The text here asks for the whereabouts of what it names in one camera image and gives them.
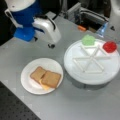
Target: countertop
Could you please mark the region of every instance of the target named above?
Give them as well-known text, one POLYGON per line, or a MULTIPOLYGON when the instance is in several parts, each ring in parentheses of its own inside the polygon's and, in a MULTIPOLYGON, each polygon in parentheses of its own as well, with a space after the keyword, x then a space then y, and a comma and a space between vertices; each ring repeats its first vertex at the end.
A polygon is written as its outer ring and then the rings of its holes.
POLYGON ((48 48, 47 43, 41 40, 27 43, 16 38, 0 47, 0 81, 41 120, 119 120, 120 74, 106 87, 88 91, 75 87, 64 69, 64 54, 72 43, 86 34, 105 39, 90 31, 81 32, 77 25, 61 17, 55 22, 62 38, 54 49, 48 48), (31 94, 21 85, 22 70, 29 62, 38 58, 54 59, 64 71, 61 85, 46 95, 31 94))

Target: green object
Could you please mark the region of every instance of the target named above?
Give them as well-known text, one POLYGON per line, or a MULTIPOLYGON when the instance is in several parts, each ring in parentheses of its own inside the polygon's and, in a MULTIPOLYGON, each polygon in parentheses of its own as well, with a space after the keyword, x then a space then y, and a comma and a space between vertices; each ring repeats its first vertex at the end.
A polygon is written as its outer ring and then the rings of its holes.
POLYGON ((82 44, 85 46, 90 46, 95 44, 95 37, 86 35, 82 38, 82 44))

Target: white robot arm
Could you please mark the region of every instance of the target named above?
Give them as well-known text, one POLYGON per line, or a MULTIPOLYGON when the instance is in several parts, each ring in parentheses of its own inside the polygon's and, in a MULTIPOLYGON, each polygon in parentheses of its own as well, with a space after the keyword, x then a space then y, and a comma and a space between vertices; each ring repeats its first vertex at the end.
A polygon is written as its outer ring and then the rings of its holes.
POLYGON ((5 14, 11 19, 17 30, 14 34, 24 41, 33 37, 56 44, 61 34, 55 22, 45 15, 38 0, 5 0, 8 9, 5 14))

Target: toast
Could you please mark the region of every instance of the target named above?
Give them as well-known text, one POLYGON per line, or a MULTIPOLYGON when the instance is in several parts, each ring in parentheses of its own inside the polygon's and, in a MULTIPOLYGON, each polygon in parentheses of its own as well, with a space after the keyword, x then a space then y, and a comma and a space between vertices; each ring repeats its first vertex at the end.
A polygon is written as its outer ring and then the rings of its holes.
POLYGON ((45 69, 43 69, 42 67, 37 67, 36 70, 31 73, 30 77, 40 84, 39 81, 42 79, 45 73, 46 73, 45 69))
POLYGON ((47 85, 51 88, 56 88, 59 81, 60 81, 61 75, 55 72, 47 71, 44 75, 44 77, 41 80, 41 83, 43 85, 47 85))

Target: black cable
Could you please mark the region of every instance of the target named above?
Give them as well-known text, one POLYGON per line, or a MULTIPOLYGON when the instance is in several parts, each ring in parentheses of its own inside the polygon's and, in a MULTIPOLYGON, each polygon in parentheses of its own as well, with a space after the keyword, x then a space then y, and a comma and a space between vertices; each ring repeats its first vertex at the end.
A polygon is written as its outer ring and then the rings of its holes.
POLYGON ((52 20, 55 20, 55 19, 59 16, 59 14, 60 14, 61 11, 62 11, 62 6, 63 6, 63 0, 61 0, 60 9, 59 9, 58 13, 52 18, 52 20))
POLYGON ((86 13, 94 14, 94 15, 96 15, 96 16, 98 16, 98 17, 104 19, 104 21, 108 22, 108 20, 107 20, 105 17, 103 17, 103 16, 101 16, 101 15, 98 15, 98 14, 96 14, 96 13, 94 13, 94 12, 87 11, 87 10, 81 10, 80 13, 81 13, 81 12, 83 12, 83 13, 86 12, 86 13))

